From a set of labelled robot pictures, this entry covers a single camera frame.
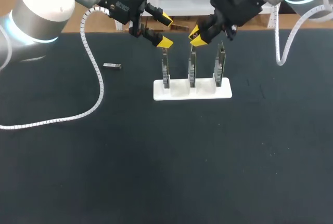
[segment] white stand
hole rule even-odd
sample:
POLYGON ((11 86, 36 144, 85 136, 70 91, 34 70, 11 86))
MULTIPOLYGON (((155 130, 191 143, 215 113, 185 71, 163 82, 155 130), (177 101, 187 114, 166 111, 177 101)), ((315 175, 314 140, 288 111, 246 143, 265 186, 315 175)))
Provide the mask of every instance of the white stand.
POLYGON ((154 81, 154 100, 199 100, 223 99, 233 96, 229 79, 222 78, 222 86, 217 87, 213 78, 197 78, 196 88, 190 88, 189 80, 170 80, 170 89, 164 89, 163 80, 154 81))

